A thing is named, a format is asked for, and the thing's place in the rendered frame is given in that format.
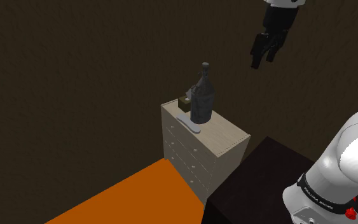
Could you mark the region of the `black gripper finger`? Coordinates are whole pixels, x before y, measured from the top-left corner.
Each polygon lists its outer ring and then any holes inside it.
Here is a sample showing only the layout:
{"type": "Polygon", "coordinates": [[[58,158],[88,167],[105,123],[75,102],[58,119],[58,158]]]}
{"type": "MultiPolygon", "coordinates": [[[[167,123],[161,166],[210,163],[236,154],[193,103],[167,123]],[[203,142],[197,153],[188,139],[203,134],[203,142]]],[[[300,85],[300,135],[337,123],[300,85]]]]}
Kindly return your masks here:
{"type": "Polygon", "coordinates": [[[280,33],[274,34],[268,44],[268,54],[266,56],[267,62],[273,62],[277,52],[283,47],[288,30],[283,30],[280,33]]]}
{"type": "Polygon", "coordinates": [[[250,54],[252,55],[251,67],[258,69],[263,52],[269,43],[269,34],[259,33],[256,35],[250,54]]]}

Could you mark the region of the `dark grey bottle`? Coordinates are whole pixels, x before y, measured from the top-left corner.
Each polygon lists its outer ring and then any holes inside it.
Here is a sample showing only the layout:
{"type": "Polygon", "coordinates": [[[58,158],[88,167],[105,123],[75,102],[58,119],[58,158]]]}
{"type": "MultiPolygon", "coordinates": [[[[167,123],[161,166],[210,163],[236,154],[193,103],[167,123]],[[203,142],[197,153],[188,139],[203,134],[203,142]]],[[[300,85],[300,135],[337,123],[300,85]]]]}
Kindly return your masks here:
{"type": "Polygon", "coordinates": [[[197,84],[190,89],[190,119],[195,124],[207,123],[212,116],[216,91],[209,80],[209,68],[210,64],[208,62],[202,63],[202,76],[197,84]]]}

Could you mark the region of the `dark olive tissue box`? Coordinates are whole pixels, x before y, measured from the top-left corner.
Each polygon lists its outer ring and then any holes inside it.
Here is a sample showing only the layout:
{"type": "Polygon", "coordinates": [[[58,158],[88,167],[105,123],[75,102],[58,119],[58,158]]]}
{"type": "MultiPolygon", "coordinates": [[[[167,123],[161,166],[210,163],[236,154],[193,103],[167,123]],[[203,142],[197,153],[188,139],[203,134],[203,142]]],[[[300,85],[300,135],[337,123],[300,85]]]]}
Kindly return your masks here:
{"type": "Polygon", "coordinates": [[[178,108],[187,113],[191,110],[191,91],[187,91],[184,96],[178,98],[178,108]]]}

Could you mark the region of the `beige chest of drawers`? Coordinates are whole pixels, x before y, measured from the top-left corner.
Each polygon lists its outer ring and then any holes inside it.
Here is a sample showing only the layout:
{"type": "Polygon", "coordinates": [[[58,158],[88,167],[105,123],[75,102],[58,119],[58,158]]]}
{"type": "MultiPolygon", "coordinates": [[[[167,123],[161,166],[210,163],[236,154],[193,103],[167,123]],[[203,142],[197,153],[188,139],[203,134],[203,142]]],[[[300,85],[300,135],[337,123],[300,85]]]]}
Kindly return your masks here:
{"type": "Polygon", "coordinates": [[[216,113],[194,133],[175,99],[160,106],[164,159],[174,166],[202,204],[240,165],[251,135],[216,113]]]}

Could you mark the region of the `grey remote control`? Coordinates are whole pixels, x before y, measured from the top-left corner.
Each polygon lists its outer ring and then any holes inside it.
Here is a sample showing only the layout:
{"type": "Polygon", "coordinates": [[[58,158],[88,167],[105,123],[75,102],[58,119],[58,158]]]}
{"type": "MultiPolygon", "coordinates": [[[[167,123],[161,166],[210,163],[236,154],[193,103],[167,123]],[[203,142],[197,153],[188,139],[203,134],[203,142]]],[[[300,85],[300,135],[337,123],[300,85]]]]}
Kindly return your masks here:
{"type": "Polygon", "coordinates": [[[176,119],[183,123],[192,133],[199,134],[201,132],[200,127],[193,123],[187,115],[179,114],[176,119]]]}

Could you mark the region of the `dark robot stand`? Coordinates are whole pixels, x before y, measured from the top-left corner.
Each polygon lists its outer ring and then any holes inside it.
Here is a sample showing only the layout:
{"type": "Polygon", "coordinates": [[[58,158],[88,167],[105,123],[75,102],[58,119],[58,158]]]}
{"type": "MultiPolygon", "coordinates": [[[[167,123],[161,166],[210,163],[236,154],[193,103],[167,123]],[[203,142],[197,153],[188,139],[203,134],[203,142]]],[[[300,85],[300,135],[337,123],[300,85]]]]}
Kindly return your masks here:
{"type": "Polygon", "coordinates": [[[201,224],[293,224],[282,194],[313,164],[265,138],[208,198],[201,224]]]}

